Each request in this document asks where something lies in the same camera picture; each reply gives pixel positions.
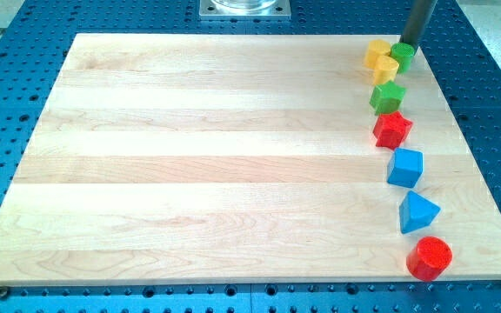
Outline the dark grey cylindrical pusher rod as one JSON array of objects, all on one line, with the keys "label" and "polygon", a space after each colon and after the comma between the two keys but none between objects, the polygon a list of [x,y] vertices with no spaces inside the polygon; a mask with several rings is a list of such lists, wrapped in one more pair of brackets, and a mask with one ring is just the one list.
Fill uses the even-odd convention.
[{"label": "dark grey cylindrical pusher rod", "polygon": [[438,0],[415,0],[413,2],[410,15],[399,39],[400,43],[409,44],[413,49],[419,47],[437,3]]}]

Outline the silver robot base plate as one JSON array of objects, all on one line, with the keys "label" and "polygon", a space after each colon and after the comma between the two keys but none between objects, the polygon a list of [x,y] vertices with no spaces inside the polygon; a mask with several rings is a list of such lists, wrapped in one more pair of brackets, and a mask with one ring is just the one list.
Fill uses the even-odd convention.
[{"label": "silver robot base plate", "polygon": [[200,0],[201,20],[290,19],[289,0]]}]

